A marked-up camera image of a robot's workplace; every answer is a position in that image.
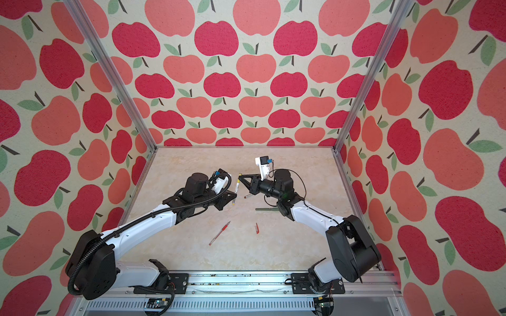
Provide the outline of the red gel pen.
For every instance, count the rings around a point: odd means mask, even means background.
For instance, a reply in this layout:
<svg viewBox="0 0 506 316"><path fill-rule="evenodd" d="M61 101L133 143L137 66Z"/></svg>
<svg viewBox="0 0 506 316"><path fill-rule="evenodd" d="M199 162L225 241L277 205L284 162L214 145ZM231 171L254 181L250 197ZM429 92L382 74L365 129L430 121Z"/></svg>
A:
<svg viewBox="0 0 506 316"><path fill-rule="evenodd" d="M215 235L215 237L213 237L213 239L209 242L208 246L211 246L219 237L220 235L227 229L227 227L230 225L230 221L228 221L222 228L221 230Z"/></svg>

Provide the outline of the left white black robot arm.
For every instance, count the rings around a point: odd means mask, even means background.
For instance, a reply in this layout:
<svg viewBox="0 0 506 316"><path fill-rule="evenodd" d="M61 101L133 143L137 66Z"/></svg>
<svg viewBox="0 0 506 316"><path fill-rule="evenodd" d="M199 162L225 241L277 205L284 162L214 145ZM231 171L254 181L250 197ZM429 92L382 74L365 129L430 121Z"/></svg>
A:
<svg viewBox="0 0 506 316"><path fill-rule="evenodd" d="M145 240L210 207L221 211L237 196L229 190L231 183L231 175L222 169L212 176L195 172L184 187L145 215L102 233L84 233L65 268L68 292L87 300L125 287L141 294L173 294L169 270L158 260L139 264L122 262L121 258Z"/></svg>

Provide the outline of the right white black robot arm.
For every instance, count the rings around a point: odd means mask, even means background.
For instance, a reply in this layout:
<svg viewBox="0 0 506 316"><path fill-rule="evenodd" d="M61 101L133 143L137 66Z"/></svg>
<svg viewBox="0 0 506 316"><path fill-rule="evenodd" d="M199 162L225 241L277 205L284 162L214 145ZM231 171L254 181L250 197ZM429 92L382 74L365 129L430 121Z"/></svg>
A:
<svg viewBox="0 0 506 316"><path fill-rule="evenodd" d="M241 175L239 180L251 194L275 198L282 216L325 237L331 257L308 270L315 290L321 291L322 287L338 279L351 283L361 279L382 260L363 222L355 215L340 217L313 206L295 191L291 174L288 169L279 169L274 172L272 180L260 174Z"/></svg>

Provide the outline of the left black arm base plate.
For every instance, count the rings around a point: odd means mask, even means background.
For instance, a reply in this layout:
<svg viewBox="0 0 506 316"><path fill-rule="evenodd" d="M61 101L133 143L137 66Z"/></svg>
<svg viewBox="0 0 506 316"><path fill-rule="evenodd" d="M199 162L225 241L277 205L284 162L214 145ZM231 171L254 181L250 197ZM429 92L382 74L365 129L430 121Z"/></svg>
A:
<svg viewBox="0 0 506 316"><path fill-rule="evenodd" d="M135 294L185 294L188 286L188 273L162 273L150 286L136 286Z"/></svg>

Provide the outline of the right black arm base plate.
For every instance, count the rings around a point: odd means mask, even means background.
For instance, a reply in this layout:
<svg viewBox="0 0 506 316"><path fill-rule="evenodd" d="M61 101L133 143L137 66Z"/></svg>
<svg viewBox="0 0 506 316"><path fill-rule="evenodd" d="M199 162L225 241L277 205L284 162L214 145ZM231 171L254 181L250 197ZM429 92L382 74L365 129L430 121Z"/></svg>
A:
<svg viewBox="0 0 506 316"><path fill-rule="evenodd" d="M285 280L286 285L291 285L293 294L315 294L325 296L330 294L344 294L345 287L342 279L333 280L330 283L321 283L316 277L308 273L292 273L290 279Z"/></svg>

